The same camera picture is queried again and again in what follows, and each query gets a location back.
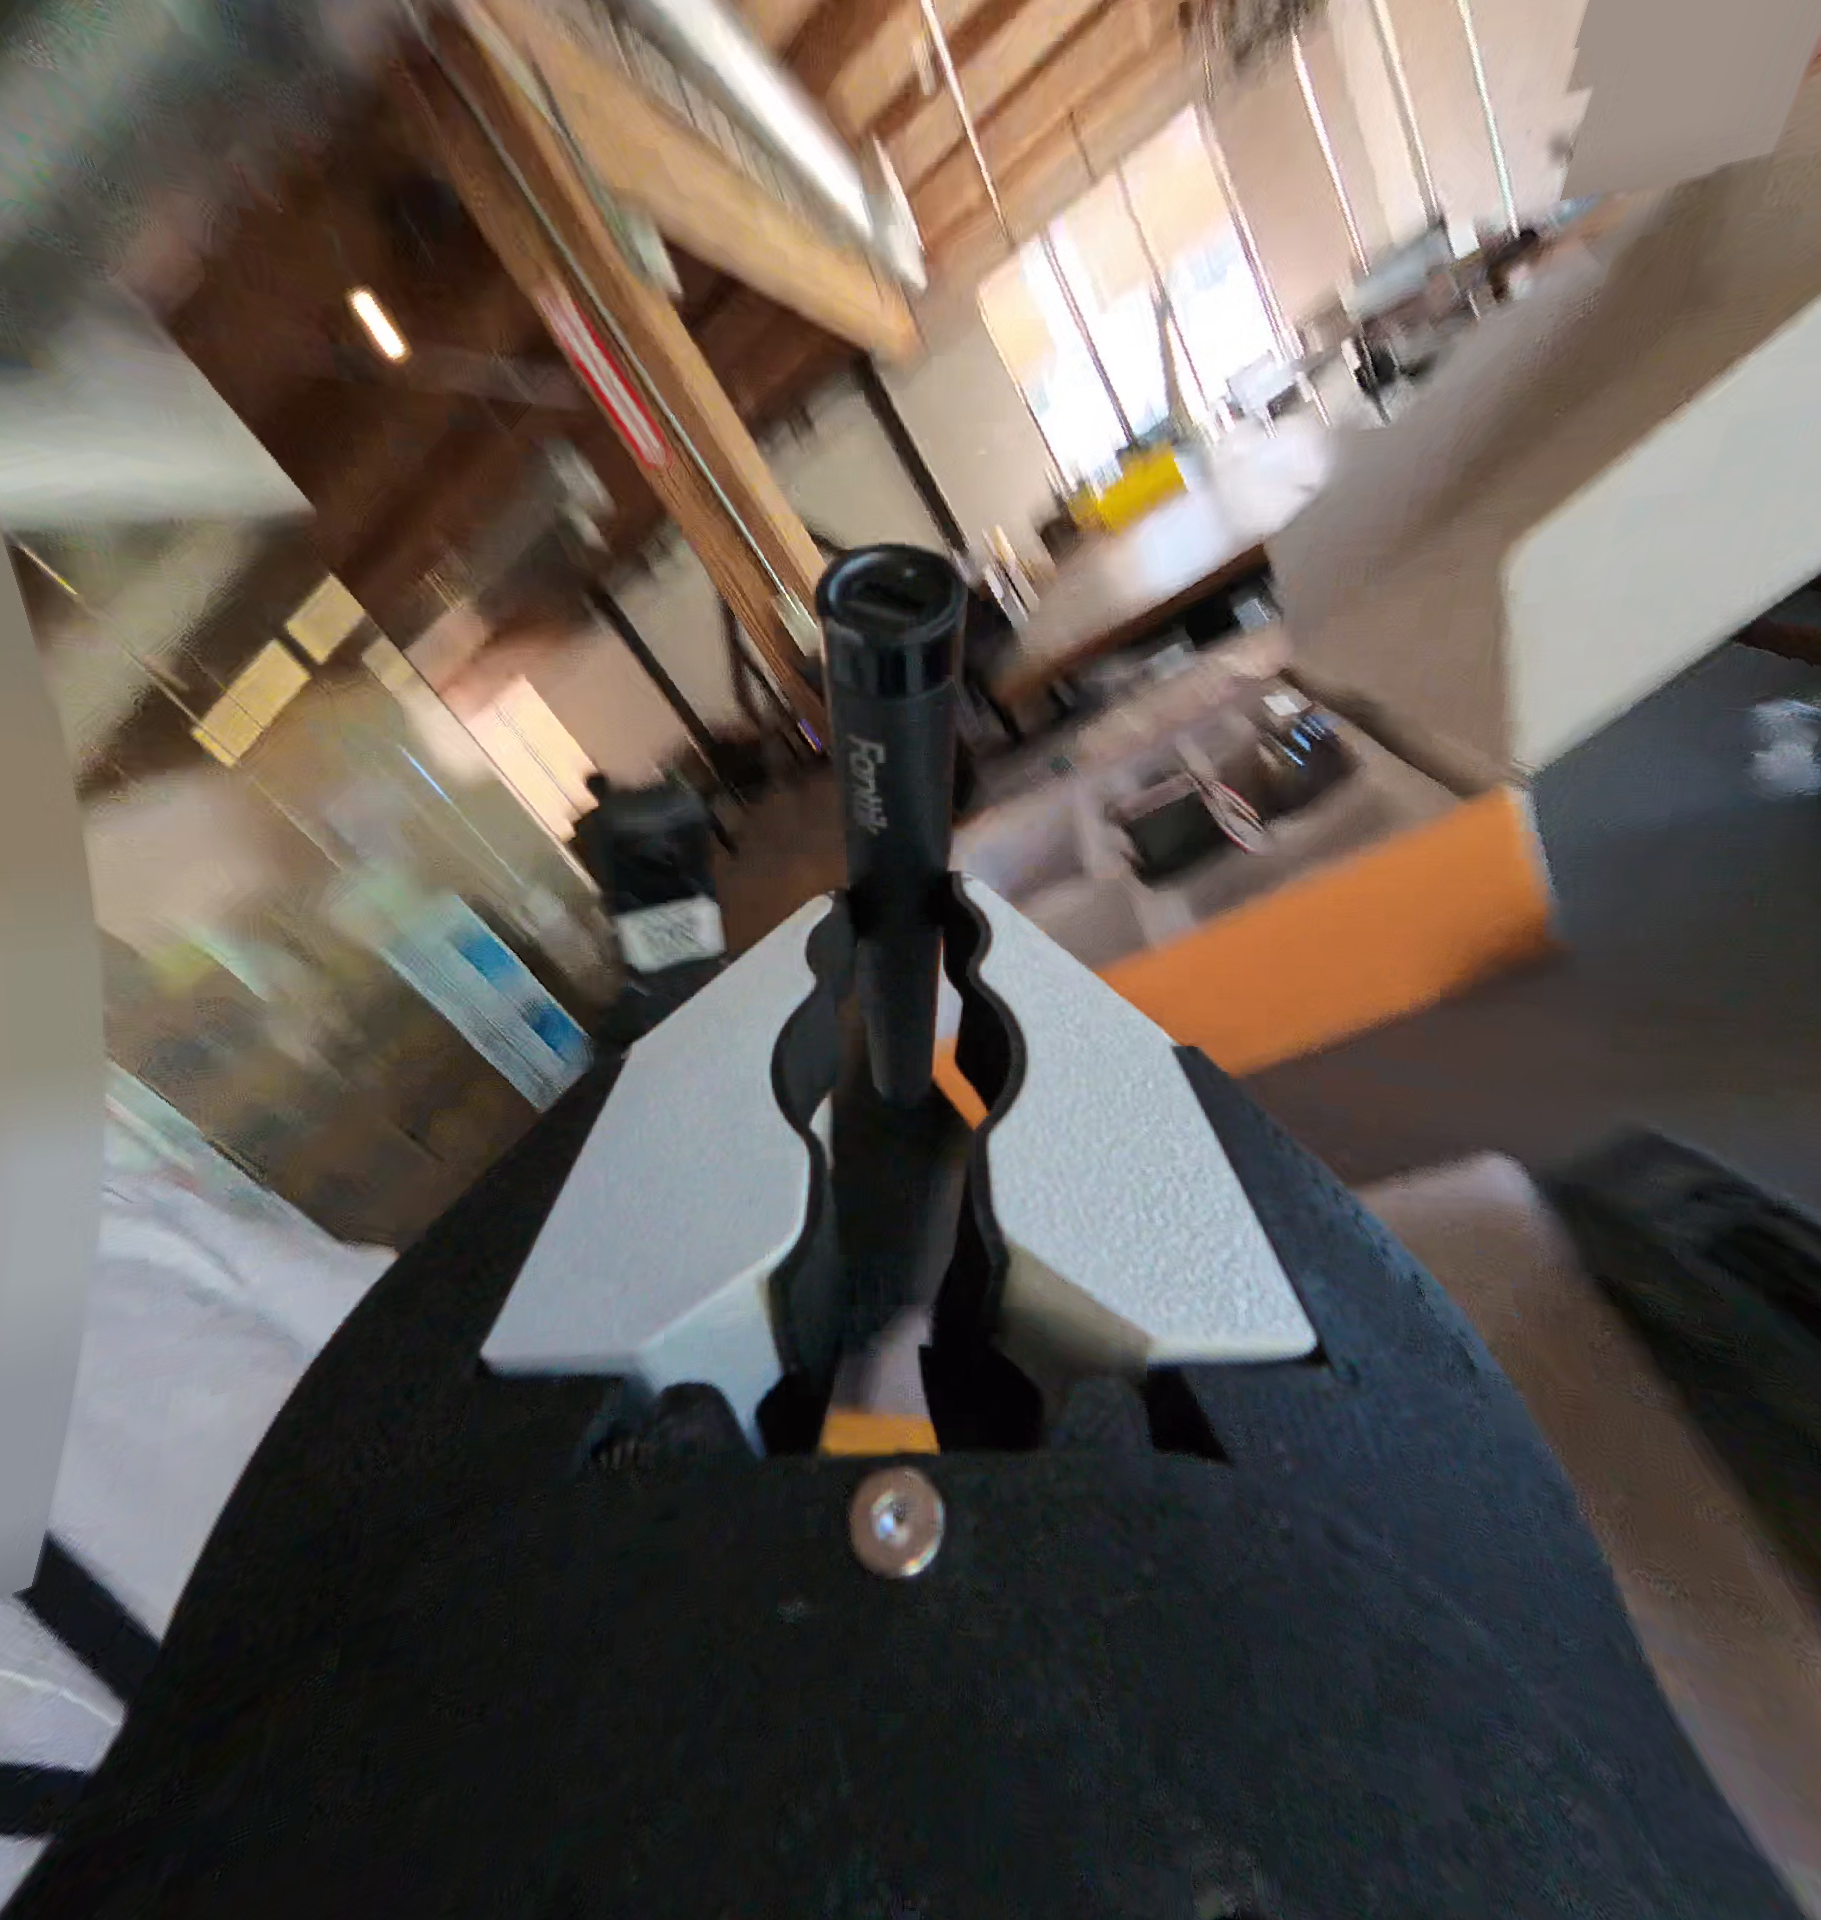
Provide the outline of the black electric screwdriver pen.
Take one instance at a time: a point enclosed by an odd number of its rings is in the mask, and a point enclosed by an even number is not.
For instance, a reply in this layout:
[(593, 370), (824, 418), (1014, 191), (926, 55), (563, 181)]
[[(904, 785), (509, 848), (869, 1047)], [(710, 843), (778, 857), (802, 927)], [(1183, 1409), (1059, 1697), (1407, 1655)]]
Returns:
[(864, 1062), (832, 1118), (849, 1346), (869, 1346), (933, 1264), (942, 1122), (938, 980), (952, 913), (953, 667), (970, 591), (926, 545), (864, 545), (817, 579), (832, 768)]

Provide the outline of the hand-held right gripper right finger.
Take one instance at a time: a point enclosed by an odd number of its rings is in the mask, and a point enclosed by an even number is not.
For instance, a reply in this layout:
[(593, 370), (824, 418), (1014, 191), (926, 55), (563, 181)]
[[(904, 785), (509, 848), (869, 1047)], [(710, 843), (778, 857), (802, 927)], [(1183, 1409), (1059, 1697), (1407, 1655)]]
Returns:
[(989, 882), (952, 878), (945, 1093), (974, 1122), (933, 1352), (1025, 1386), (1316, 1352), (1166, 1027)]

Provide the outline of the black office chair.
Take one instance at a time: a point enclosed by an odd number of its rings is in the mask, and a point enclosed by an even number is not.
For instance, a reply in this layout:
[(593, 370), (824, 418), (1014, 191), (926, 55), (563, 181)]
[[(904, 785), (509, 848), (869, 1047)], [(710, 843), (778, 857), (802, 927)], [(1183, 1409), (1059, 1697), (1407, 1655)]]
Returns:
[(584, 776), (589, 810), (574, 826), (574, 857), (598, 888), (628, 971), (656, 974), (728, 955), (713, 878), (713, 810), (684, 776)]

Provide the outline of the yellow bin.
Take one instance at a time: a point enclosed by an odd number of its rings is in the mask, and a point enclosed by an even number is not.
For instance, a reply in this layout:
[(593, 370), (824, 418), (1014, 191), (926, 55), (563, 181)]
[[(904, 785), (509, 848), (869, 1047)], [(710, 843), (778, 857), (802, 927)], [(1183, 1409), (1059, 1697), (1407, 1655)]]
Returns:
[(1186, 470), (1174, 445), (1131, 451), (1113, 480), (1086, 485), (1067, 495), (1067, 519), (1080, 531), (1116, 538), (1144, 514), (1180, 501), (1186, 491)]

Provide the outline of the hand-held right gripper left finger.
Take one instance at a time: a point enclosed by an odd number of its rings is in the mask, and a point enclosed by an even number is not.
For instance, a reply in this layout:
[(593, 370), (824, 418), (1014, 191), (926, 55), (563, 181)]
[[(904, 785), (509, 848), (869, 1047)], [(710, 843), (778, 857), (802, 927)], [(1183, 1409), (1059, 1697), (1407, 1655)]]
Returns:
[(492, 1376), (825, 1387), (845, 1322), (832, 1093), (849, 974), (832, 894), (628, 1047), (484, 1342)]

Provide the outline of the white black striped cloth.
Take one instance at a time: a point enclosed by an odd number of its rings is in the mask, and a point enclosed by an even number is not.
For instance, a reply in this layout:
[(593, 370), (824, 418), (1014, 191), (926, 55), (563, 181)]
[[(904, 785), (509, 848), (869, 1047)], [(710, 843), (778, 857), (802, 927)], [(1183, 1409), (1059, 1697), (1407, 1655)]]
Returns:
[(45, 1538), (27, 1592), (0, 1600), (0, 1912), (94, 1786), (157, 1634), (73, 1547)]

